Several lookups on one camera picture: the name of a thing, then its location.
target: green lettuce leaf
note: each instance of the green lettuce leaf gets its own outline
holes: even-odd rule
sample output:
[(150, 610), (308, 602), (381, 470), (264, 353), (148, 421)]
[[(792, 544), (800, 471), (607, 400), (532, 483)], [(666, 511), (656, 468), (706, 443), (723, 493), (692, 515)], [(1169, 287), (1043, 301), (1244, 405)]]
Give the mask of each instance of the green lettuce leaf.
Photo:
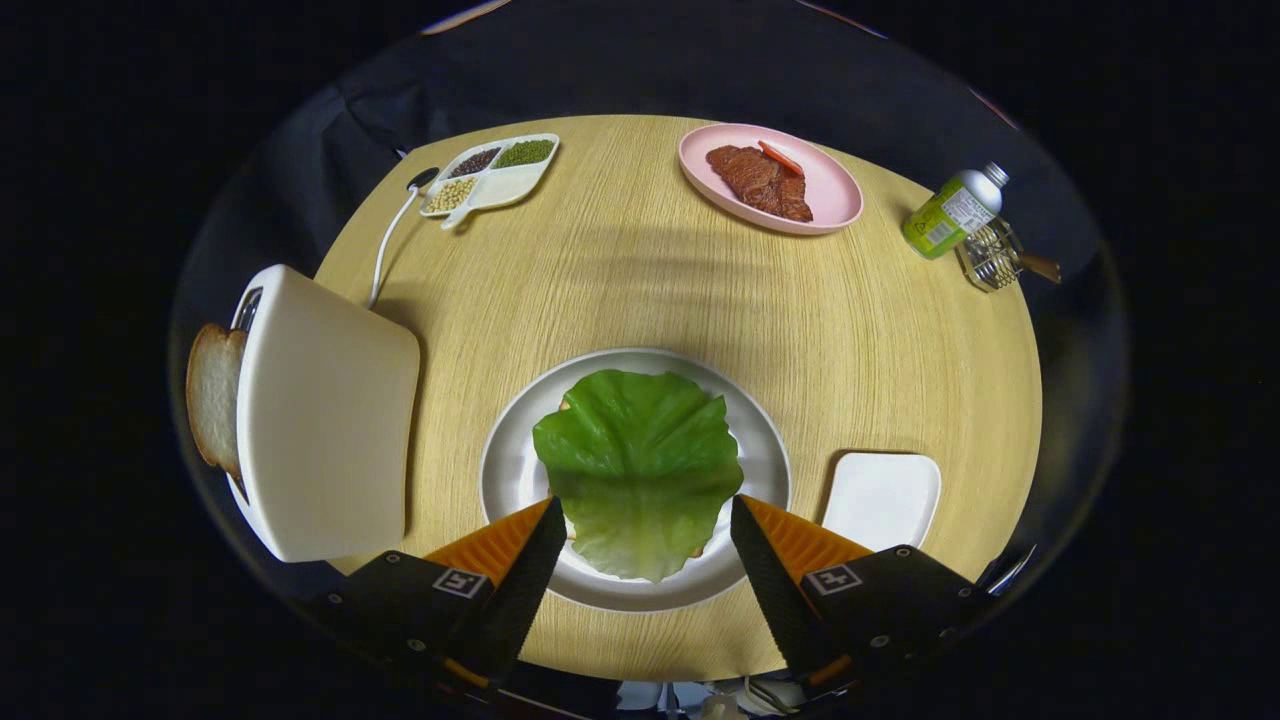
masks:
[(600, 370), (534, 425), (550, 489), (593, 568), (657, 583), (680, 570), (742, 486), (724, 397), (680, 375)]

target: wood grain surface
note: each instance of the wood grain surface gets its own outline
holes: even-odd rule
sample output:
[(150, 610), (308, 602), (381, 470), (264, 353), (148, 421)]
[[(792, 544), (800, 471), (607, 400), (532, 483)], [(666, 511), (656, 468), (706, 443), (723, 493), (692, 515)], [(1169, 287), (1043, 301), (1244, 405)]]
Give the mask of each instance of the wood grain surface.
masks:
[[(484, 442), (530, 380), (577, 355), (649, 346), (710, 364), (764, 406), (791, 457), (792, 511), (810, 520), (822, 518), (842, 451), (933, 457), (942, 496), (923, 550), (975, 579), (1018, 521), (1039, 447), (1039, 363), (1021, 291), (988, 295), (954, 256), (916, 256), (897, 228), (929, 191), (829, 149), (865, 199), (844, 231), (791, 237), (728, 215), (678, 167), (677, 142), (707, 123), (595, 115), (452, 137), (412, 151), (352, 217), (316, 279), (364, 302), (411, 177), (481, 142), (561, 137), (522, 202), (451, 232), (415, 205), (392, 237), (374, 310), (424, 348), (401, 550), (425, 555), (484, 524)], [(367, 559), (332, 562), (351, 573)], [(548, 594), (521, 657), (634, 680), (783, 666), (745, 582), (646, 615)]]

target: oval pink plate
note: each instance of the oval pink plate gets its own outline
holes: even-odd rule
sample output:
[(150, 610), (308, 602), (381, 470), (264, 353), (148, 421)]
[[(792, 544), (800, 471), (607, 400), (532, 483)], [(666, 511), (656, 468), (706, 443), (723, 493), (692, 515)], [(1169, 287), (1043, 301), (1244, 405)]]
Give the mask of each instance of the oval pink plate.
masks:
[[(804, 168), (804, 199), (813, 210), (812, 223), (771, 215), (741, 202), (707, 161), (707, 152), (722, 145), (759, 150), (762, 140)], [(826, 234), (852, 223), (863, 213), (863, 191), (844, 165), (799, 137), (776, 129), (733, 123), (700, 127), (680, 140), (680, 168), (712, 202), (744, 220), (781, 232)]]

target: toast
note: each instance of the toast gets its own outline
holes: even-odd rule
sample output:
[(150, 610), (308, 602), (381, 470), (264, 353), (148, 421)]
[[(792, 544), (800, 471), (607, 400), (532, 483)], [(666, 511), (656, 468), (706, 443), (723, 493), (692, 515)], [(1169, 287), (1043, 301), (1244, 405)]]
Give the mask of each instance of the toast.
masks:
[(209, 323), (200, 328), (187, 359), (187, 419), (196, 450), (237, 483), (243, 478), (236, 443), (236, 392), (247, 340), (244, 331)]

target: soybean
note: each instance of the soybean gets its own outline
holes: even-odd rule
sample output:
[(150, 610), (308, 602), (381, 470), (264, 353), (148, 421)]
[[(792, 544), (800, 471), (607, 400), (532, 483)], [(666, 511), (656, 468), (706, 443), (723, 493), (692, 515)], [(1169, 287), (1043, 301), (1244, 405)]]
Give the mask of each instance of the soybean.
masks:
[(445, 184), (435, 193), (435, 197), (426, 204), (426, 211), (443, 213), (457, 208), (463, 200), (467, 199), (467, 195), (471, 193), (471, 188), (475, 183), (476, 178), (467, 178)]

